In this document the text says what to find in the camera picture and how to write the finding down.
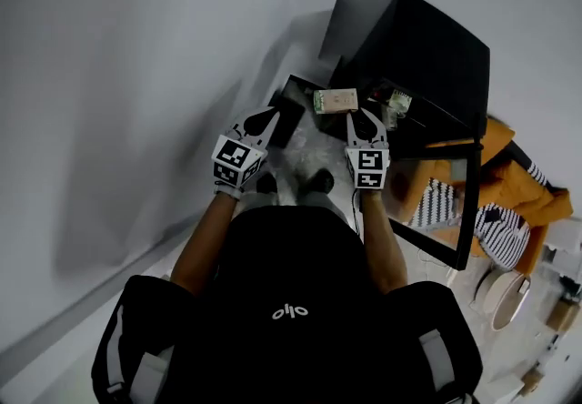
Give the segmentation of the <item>beige plastic block part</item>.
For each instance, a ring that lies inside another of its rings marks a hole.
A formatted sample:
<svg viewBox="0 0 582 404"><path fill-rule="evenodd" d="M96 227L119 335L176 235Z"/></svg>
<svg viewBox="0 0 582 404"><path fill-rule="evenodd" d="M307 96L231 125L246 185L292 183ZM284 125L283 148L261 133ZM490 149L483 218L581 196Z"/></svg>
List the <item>beige plastic block part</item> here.
<svg viewBox="0 0 582 404"><path fill-rule="evenodd" d="M355 112L358 110L357 91L354 88L315 90L313 104L318 115Z"/></svg>

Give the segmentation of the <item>person's right forearm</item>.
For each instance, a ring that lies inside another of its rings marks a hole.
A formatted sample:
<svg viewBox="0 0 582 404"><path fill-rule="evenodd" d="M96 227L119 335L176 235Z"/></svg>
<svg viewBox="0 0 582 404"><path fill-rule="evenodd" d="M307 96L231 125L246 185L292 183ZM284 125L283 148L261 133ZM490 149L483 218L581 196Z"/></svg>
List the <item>person's right forearm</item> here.
<svg viewBox="0 0 582 404"><path fill-rule="evenodd" d="M401 247L390 225L381 193L361 190L364 247L372 281L383 295L407 285Z"/></svg>

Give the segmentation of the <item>person's grey trousers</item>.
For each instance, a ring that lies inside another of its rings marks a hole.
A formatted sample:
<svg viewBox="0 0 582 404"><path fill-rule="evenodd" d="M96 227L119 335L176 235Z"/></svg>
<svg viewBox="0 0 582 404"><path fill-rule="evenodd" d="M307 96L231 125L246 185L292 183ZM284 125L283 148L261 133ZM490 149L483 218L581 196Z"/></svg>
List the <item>person's grey trousers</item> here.
<svg viewBox="0 0 582 404"><path fill-rule="evenodd" d="M279 195L276 192L259 193L255 192L249 197L243 197L239 212L245 212L261 207L278 206L280 204ZM328 194L322 192L309 192L296 196L296 206L321 207L332 211L343 222L347 222L345 214L331 201Z"/></svg>

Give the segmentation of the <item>clear plastic bottle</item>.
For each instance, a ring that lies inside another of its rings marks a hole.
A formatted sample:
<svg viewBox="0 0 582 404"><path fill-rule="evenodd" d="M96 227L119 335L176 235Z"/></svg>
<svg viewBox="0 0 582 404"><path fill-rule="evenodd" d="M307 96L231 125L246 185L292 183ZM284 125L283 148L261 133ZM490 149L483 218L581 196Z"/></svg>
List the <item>clear plastic bottle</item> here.
<svg viewBox="0 0 582 404"><path fill-rule="evenodd" d="M406 117L405 113L386 107L382 113L382 121L387 131L395 131L398 127L398 121Z"/></svg>

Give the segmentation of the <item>orange sofa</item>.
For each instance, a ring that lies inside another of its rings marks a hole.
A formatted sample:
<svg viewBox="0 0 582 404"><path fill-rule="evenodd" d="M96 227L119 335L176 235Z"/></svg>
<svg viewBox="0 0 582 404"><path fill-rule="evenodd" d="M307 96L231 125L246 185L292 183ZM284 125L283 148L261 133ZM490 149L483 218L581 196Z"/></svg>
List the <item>orange sofa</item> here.
<svg viewBox="0 0 582 404"><path fill-rule="evenodd" d="M393 228L456 270L478 256L531 275L549 226L573 208L568 190L553 187L514 136L489 118L478 141L435 143L427 160L394 160L382 195Z"/></svg>

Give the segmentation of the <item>brown cardboard box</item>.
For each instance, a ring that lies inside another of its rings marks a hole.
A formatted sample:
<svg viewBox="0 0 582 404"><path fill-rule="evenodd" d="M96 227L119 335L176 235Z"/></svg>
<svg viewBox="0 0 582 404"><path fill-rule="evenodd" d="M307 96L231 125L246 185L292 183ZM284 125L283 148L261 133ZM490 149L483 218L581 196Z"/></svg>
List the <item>brown cardboard box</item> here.
<svg viewBox="0 0 582 404"><path fill-rule="evenodd" d="M579 311L580 305L578 303L560 299L550 312L546 325L556 333L565 333L572 327Z"/></svg>

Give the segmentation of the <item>orange sofa cushion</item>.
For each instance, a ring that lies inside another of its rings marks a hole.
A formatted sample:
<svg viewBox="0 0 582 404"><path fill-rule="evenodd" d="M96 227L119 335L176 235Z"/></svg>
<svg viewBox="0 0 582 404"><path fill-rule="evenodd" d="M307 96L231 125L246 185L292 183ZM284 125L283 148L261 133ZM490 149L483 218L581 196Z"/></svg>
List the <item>orange sofa cushion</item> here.
<svg viewBox="0 0 582 404"><path fill-rule="evenodd" d="M515 131L501 121L489 117L487 130L482 139L483 150L489 155L496 155L505 148L515 136Z"/></svg>
<svg viewBox="0 0 582 404"><path fill-rule="evenodd" d="M552 198L544 186L513 160L490 169L482 167L481 171L478 207L496 204L528 220Z"/></svg>
<svg viewBox="0 0 582 404"><path fill-rule="evenodd" d="M543 227L561 219L568 219L574 214L574 208L567 189L560 189L552 198L540 207L530 218L532 227Z"/></svg>

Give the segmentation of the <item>person's left black shoe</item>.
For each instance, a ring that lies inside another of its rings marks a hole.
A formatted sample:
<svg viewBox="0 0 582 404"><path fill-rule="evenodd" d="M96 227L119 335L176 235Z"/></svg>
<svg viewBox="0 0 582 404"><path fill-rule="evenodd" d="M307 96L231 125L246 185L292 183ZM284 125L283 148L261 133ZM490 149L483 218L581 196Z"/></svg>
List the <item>person's left black shoe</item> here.
<svg viewBox="0 0 582 404"><path fill-rule="evenodd" d="M260 194L277 194L278 187L275 177L271 173L264 173L256 181L256 192Z"/></svg>

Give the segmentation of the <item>person's black shoe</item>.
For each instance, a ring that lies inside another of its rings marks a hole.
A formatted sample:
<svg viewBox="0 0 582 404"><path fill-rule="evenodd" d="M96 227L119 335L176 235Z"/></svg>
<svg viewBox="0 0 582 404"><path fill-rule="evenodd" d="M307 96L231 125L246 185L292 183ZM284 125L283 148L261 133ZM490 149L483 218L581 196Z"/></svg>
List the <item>person's black shoe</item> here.
<svg viewBox="0 0 582 404"><path fill-rule="evenodd" d="M260 194L277 194L278 187L275 177L271 173L264 173L256 181L256 192Z"/></svg>
<svg viewBox="0 0 582 404"><path fill-rule="evenodd" d="M326 168L319 169L310 179L308 190L328 195L335 186L335 179Z"/></svg>

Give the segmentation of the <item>person's right black shoe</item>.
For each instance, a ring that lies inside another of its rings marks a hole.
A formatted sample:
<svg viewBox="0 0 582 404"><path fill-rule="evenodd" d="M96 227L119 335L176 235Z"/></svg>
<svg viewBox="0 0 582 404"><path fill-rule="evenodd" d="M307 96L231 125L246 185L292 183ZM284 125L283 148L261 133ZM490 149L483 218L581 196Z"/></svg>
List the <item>person's right black shoe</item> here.
<svg viewBox="0 0 582 404"><path fill-rule="evenodd" d="M308 190L328 195L335 186L335 179L326 168L319 169L310 179Z"/></svg>

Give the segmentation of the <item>black glass-door cabinet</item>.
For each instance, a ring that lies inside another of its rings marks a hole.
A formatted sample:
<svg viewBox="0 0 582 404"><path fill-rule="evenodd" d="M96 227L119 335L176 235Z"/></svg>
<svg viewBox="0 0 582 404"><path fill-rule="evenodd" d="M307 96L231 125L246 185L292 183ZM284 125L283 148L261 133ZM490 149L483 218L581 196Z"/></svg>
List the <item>black glass-door cabinet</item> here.
<svg viewBox="0 0 582 404"><path fill-rule="evenodd" d="M425 0L336 0L319 56L333 67L330 87L355 88L373 112L394 89L412 97L387 133L392 162L427 160L428 145L486 133L490 50Z"/></svg>

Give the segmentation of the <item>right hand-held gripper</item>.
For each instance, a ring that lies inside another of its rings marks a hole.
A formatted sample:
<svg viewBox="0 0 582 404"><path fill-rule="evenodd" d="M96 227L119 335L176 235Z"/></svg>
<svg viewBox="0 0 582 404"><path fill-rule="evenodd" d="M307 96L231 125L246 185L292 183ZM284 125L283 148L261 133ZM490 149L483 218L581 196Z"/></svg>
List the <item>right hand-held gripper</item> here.
<svg viewBox="0 0 582 404"><path fill-rule="evenodd" d="M347 168L356 189L382 190L390 164L386 127L369 110L361 108L360 111L373 124L376 132L368 140L369 144L359 145L352 113L346 114Z"/></svg>

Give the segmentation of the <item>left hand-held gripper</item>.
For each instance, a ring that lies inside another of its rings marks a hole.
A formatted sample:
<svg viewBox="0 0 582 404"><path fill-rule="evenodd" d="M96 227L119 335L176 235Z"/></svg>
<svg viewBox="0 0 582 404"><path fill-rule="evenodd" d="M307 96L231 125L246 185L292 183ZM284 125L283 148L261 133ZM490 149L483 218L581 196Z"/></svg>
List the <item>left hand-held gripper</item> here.
<svg viewBox="0 0 582 404"><path fill-rule="evenodd" d="M244 190L266 160L266 146L279 118L280 112L272 106L247 110L219 136L212 154L215 184L224 182Z"/></svg>

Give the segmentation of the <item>person's black top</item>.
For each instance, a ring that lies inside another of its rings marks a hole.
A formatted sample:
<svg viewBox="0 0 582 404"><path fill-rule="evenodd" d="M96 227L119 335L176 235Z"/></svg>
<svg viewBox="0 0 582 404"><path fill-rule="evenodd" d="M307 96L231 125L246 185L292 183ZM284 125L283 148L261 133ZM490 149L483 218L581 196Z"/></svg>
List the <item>person's black top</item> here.
<svg viewBox="0 0 582 404"><path fill-rule="evenodd" d="M128 279L91 378L99 404L447 404L482 370L449 288L382 294L337 215L281 206L232 220L199 296Z"/></svg>

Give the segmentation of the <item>round beige side table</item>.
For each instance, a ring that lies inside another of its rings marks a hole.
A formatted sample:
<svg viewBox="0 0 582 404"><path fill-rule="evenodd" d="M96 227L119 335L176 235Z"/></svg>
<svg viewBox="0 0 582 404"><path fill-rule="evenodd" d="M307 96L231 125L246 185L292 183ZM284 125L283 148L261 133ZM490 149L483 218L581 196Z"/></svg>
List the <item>round beige side table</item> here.
<svg viewBox="0 0 582 404"><path fill-rule="evenodd" d="M529 291L525 296L518 293L524 278L531 279L515 270L489 270L477 286L474 299L477 312L482 314L495 332L506 328L523 307Z"/></svg>

